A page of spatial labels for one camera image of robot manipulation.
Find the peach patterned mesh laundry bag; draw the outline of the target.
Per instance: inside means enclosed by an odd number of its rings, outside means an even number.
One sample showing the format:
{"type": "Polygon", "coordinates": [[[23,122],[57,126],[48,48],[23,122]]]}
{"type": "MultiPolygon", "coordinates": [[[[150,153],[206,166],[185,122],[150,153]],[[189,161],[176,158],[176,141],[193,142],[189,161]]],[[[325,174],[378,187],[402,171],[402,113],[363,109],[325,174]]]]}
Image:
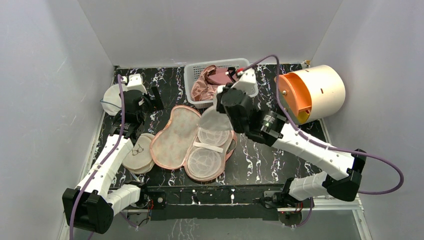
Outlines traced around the peach patterned mesh laundry bag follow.
{"type": "Polygon", "coordinates": [[[194,108],[175,106],[167,125],[150,144],[155,164],[168,170],[184,168],[197,182],[220,176],[237,146],[237,136],[232,130],[205,129],[201,120],[202,115],[194,108]]]}

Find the white satin bra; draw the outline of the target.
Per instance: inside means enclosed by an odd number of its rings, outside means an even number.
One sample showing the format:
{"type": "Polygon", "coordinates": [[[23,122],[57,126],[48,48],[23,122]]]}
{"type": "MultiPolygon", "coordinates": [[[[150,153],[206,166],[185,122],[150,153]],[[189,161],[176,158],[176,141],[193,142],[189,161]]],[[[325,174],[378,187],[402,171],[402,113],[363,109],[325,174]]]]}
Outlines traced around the white satin bra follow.
{"type": "Polygon", "coordinates": [[[209,131],[233,130],[229,117],[225,113],[219,113],[215,106],[211,106],[203,112],[198,126],[209,131]]]}

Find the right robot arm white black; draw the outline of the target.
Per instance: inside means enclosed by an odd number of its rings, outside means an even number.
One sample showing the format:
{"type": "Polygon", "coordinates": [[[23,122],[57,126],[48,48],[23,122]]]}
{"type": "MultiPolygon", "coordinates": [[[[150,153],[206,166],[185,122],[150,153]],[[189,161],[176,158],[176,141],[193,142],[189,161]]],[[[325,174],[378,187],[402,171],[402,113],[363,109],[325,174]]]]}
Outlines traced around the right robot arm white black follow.
{"type": "Polygon", "coordinates": [[[320,173],[303,178],[288,178],[275,203],[288,207],[316,196],[330,195],[338,200],[355,200],[362,180],[366,157],[332,149],[323,142],[287,122],[270,110],[260,110],[243,91],[220,86],[214,103],[216,111],[226,115],[232,129],[245,134],[253,142],[289,152],[321,169],[320,173]]]}

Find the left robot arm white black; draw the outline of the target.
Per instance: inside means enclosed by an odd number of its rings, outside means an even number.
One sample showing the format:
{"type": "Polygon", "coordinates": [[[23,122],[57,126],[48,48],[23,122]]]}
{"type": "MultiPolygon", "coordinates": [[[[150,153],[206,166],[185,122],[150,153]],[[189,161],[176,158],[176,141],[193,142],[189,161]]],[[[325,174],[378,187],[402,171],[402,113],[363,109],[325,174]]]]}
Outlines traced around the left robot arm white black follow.
{"type": "Polygon", "coordinates": [[[132,151],[136,131],[146,118],[164,109],[160,92],[151,87],[154,97],[135,89],[118,93],[124,109],[113,117],[105,145],[96,162],[75,188],[67,188],[62,195],[66,222],[70,229],[78,228],[104,234],[114,216],[133,204],[144,208],[149,194],[142,183],[130,181],[110,191],[124,158],[132,151]]]}

